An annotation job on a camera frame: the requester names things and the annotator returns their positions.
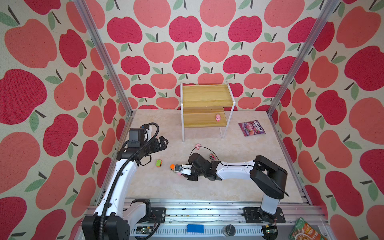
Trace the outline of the wooden two-tier shelf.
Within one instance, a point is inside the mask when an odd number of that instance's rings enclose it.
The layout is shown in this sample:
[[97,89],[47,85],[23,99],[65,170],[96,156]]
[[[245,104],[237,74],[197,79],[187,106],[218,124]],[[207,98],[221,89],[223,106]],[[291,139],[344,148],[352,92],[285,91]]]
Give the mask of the wooden two-tier shelf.
[[[224,139],[236,101],[229,82],[222,85],[180,84],[182,140],[186,128],[219,128]],[[221,115],[217,122],[215,116]]]

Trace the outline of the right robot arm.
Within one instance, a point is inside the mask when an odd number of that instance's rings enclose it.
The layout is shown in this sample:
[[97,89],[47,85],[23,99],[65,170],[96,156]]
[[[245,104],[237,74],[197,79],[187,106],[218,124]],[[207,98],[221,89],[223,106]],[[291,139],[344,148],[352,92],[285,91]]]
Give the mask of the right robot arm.
[[200,154],[193,153],[188,163],[181,166],[181,175],[194,182],[201,176],[210,181],[253,181],[264,195],[256,213],[245,216],[262,223],[273,223],[277,218],[280,200],[289,196],[285,190],[288,172],[264,156],[256,156],[253,161],[243,163],[227,163],[219,160],[210,162]]

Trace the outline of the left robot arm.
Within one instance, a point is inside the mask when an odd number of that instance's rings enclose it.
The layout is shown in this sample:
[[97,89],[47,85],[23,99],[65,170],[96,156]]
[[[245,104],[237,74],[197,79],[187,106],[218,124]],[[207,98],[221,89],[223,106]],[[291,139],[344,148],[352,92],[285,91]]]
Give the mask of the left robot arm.
[[154,215],[148,199],[135,199],[125,210],[126,195],[141,159],[150,154],[163,151],[169,141],[164,137],[152,137],[140,141],[126,141],[117,155],[117,162],[103,200],[93,215],[86,215],[82,231],[87,240],[127,240],[137,223],[153,221],[152,231],[145,236],[147,240],[154,235],[161,224],[161,218]]

